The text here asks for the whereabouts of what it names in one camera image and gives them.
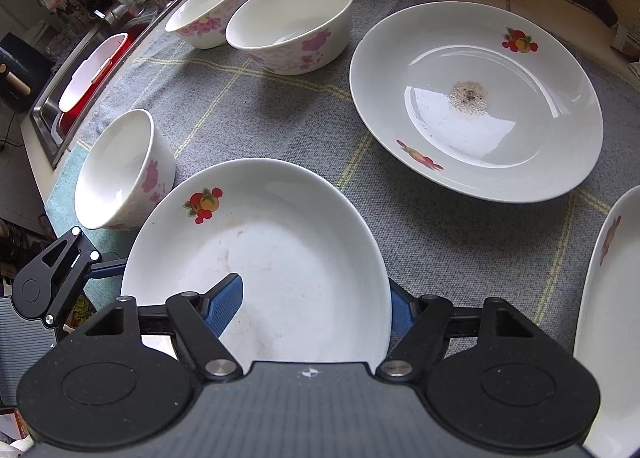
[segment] sink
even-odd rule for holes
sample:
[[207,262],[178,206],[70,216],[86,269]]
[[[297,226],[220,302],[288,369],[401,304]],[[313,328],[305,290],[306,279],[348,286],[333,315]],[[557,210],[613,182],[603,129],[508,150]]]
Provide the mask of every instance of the sink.
[[[82,38],[78,46],[68,56],[60,69],[50,79],[49,84],[40,94],[36,104],[30,112],[31,121],[33,121],[36,134],[40,140],[47,158],[53,168],[60,162],[60,158],[69,146],[71,139],[75,136],[82,120],[86,117],[92,105],[98,99],[104,88],[107,86],[113,75],[118,71],[119,67],[129,58],[135,48],[144,40],[144,38],[154,29],[154,27],[169,12],[176,8],[183,0],[169,0],[169,4],[162,10],[158,11],[152,2],[143,5],[142,12],[126,22],[118,22],[110,25],[105,21],[96,24],[87,35]],[[66,86],[71,81],[73,74],[76,72],[80,64],[86,60],[95,49],[100,46],[109,37],[118,33],[127,32],[132,40],[132,45],[127,49],[125,54],[116,62],[111,71],[105,76],[92,98],[84,106],[84,109],[78,115],[78,118],[71,126],[67,134],[62,133],[59,128],[60,117],[62,111],[58,107],[60,97]]]

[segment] plate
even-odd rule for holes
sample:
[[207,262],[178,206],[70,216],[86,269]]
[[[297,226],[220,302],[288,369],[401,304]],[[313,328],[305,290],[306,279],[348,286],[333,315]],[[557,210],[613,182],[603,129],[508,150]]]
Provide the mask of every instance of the plate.
[[585,442],[597,457],[640,448],[640,186],[607,216],[584,284],[574,356],[596,378],[600,411]]
[[600,155],[600,104],[580,64],[542,28],[491,6],[435,2],[390,15],[356,48],[350,83],[391,154],[463,194],[548,200]]
[[368,226],[334,186],[297,165],[239,159],[178,185],[140,230],[122,280],[139,305],[203,293],[228,273],[244,300],[220,340],[253,361],[382,362],[389,283]]

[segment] black cable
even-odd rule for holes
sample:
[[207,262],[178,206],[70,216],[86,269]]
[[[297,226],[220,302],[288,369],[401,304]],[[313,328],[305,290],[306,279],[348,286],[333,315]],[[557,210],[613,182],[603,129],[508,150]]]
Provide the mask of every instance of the black cable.
[[14,113],[11,115],[11,120],[9,120],[9,127],[6,128],[6,134],[4,135],[4,140],[2,140],[2,143],[0,143],[0,152],[4,151],[4,146],[9,144],[12,147],[22,147],[24,146],[24,143],[21,143],[20,145],[13,143],[11,140],[9,140],[9,133],[11,132],[11,124],[14,123],[14,118],[15,118],[15,111]]

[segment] gray fabric mat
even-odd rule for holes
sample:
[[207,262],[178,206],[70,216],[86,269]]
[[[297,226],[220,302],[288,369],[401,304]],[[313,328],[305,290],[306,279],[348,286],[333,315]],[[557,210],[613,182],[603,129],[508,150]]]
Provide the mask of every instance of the gray fabric mat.
[[176,184],[241,157],[280,158],[333,183],[369,224],[389,276],[456,305],[500,296],[572,349],[591,251],[610,206],[640,184],[640,93],[593,61],[604,145],[584,184],[555,200],[508,205],[445,189],[393,158],[364,127],[349,91],[358,42],[382,18],[426,0],[354,0],[351,43],[317,72],[262,71],[229,46],[154,41],[102,96],[81,130],[88,148],[127,109],[149,110],[177,156]]

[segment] silver bolt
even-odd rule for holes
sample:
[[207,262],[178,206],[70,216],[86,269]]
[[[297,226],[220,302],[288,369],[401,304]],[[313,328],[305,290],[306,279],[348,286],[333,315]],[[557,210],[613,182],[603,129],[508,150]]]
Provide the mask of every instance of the silver bolt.
[[210,373],[215,377],[226,377],[227,375],[231,375],[236,368],[236,363],[228,361],[227,359],[209,361],[204,367],[204,369],[207,370],[207,373]]
[[389,377],[405,377],[414,369],[406,361],[386,361],[382,364],[382,372]]

